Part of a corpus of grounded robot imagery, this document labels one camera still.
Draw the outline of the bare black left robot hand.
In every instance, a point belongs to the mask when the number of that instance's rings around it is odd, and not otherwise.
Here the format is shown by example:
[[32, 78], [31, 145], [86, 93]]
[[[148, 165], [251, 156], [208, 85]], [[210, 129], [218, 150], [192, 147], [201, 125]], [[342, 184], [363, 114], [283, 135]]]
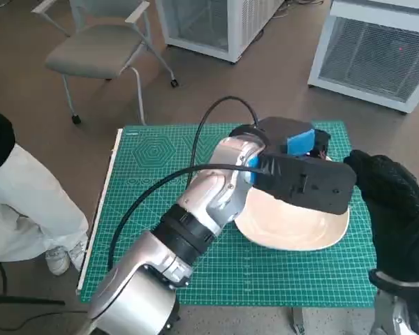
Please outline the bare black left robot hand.
[[279, 153], [290, 156], [310, 156], [325, 160], [330, 134], [316, 129], [311, 123], [283, 117], [267, 117], [258, 122], [258, 128]]

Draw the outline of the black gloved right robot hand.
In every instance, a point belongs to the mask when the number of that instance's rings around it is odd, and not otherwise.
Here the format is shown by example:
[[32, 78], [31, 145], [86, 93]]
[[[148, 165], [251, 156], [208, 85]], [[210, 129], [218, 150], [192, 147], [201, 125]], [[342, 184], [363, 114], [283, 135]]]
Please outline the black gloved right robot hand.
[[419, 184], [401, 163], [353, 150], [344, 159], [372, 223], [376, 269], [398, 281], [419, 282]]

